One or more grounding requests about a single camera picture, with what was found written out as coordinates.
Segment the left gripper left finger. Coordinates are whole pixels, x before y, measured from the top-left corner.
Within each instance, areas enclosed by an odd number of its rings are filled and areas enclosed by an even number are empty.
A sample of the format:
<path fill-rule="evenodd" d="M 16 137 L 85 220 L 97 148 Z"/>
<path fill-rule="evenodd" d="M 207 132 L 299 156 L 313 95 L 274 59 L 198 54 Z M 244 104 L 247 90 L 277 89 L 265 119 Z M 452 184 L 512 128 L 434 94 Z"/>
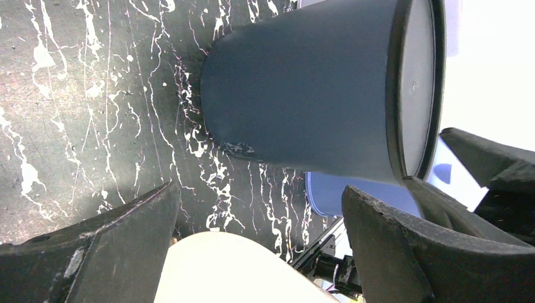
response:
<path fill-rule="evenodd" d="M 2 302 L 153 302 L 177 221 L 163 184 L 69 227 L 1 246 Z"/>

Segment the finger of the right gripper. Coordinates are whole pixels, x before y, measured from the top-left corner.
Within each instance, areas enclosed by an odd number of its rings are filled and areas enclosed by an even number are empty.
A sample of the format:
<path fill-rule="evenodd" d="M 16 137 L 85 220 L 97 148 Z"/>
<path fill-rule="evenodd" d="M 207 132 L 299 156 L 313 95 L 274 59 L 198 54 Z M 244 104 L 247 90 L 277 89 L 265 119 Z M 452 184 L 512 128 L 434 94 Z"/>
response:
<path fill-rule="evenodd" d="M 534 152 L 503 145 L 457 128 L 441 139 L 487 193 L 474 213 L 534 245 Z"/>

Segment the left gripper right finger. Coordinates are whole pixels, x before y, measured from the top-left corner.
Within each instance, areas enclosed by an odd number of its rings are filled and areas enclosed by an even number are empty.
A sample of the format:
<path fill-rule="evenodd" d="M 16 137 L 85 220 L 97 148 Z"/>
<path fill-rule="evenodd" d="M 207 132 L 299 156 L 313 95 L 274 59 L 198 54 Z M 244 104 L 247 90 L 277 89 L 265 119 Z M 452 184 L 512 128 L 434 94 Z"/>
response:
<path fill-rule="evenodd" d="M 408 177 L 418 218 L 353 187 L 344 224 L 367 302 L 533 302 L 534 247 Z"/>

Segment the blue plastic bucket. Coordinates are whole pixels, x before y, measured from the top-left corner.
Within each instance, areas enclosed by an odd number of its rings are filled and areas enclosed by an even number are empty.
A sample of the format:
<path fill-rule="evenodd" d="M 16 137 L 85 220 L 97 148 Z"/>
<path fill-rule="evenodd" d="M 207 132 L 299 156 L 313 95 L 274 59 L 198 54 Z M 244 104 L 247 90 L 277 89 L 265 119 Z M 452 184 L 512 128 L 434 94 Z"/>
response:
<path fill-rule="evenodd" d="M 439 139 L 427 183 L 474 211 L 488 189 L 481 187 L 443 140 Z M 409 191 L 401 186 L 339 177 L 318 172 L 305 174 L 307 199 L 312 210 L 323 217 L 342 217 L 341 197 L 347 185 L 374 196 L 386 204 L 416 217 L 422 217 Z"/>

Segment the dark navy bucket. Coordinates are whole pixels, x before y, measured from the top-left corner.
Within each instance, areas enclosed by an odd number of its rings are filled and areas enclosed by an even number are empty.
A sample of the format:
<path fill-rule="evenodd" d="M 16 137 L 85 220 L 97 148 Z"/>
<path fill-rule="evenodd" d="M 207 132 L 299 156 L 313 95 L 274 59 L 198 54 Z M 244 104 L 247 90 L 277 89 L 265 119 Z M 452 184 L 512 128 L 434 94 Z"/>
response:
<path fill-rule="evenodd" d="M 443 1 L 321 1 L 234 28 L 203 65 L 207 129 L 235 157 L 400 184 L 440 128 Z"/>

